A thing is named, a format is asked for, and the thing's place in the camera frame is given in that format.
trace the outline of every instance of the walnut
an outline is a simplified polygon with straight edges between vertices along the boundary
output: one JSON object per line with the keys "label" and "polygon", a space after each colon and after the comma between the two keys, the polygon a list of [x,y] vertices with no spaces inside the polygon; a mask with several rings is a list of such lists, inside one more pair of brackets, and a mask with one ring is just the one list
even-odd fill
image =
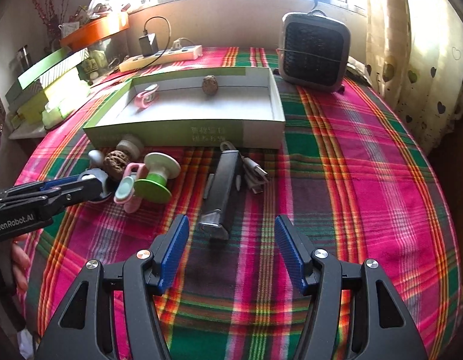
{"label": "walnut", "polygon": [[206,76],[202,83],[203,92],[209,96],[213,96],[218,91],[218,81],[215,76]]}
{"label": "walnut", "polygon": [[130,157],[124,152],[114,150],[109,152],[103,160],[103,170],[115,181],[120,181],[125,168],[130,163]]}

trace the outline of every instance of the plaid tablecloth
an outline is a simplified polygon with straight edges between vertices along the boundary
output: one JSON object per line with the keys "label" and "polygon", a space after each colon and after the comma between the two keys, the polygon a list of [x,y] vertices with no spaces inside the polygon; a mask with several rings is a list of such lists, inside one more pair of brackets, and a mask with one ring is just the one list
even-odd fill
{"label": "plaid tablecloth", "polygon": [[[223,48],[206,49],[196,61],[165,69],[276,65],[276,54],[262,49]],[[447,205],[426,158],[372,90],[349,79],[344,95],[276,81],[286,115],[283,145],[278,152],[245,151],[272,180],[263,194],[243,195],[226,247],[210,244],[195,230],[207,175],[218,163],[219,150],[153,148],[182,166],[180,176],[169,182],[169,204],[145,202],[135,214],[126,214],[112,201],[80,204],[28,237],[26,251],[33,265],[22,304],[31,331],[45,332],[87,260],[123,261],[149,246],[182,213],[190,219],[188,244],[172,288],[154,299],[172,358],[291,358],[309,299],[292,288],[274,243],[274,218],[287,214],[317,246],[339,259],[377,259],[405,300],[431,358],[437,356],[455,327],[459,266]],[[92,146],[81,127],[110,90],[98,92],[46,136],[18,183],[87,168]],[[115,305],[120,356],[126,358],[121,293]],[[348,317],[345,294],[338,357],[343,355]]]}

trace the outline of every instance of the heart patterned curtain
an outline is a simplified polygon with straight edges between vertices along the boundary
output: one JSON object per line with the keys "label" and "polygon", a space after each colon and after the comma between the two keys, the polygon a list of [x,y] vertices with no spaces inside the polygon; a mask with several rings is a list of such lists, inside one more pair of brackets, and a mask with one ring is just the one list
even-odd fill
{"label": "heart patterned curtain", "polygon": [[448,0],[368,0],[370,81],[429,153],[463,115],[463,23]]}

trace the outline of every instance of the finger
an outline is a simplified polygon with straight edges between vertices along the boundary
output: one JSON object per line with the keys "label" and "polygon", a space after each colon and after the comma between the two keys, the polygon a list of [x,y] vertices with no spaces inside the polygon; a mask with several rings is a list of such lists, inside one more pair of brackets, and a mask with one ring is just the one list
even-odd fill
{"label": "finger", "polygon": [[12,267],[13,275],[15,276],[16,288],[19,293],[23,294],[28,290],[28,282],[25,274],[22,272],[18,266],[14,265]]}
{"label": "finger", "polygon": [[30,257],[17,244],[12,244],[12,261],[21,269],[25,270],[30,267]]}
{"label": "finger", "polygon": [[26,241],[26,240],[27,240],[27,234],[22,234],[14,239],[15,242]]}

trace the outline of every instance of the orange box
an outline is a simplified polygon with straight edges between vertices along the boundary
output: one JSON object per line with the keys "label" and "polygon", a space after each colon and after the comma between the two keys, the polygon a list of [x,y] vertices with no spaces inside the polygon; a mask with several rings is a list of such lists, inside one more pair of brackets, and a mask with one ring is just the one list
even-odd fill
{"label": "orange box", "polygon": [[73,52],[79,51],[129,27],[127,12],[111,13],[72,32],[60,41],[60,45],[70,47]]}

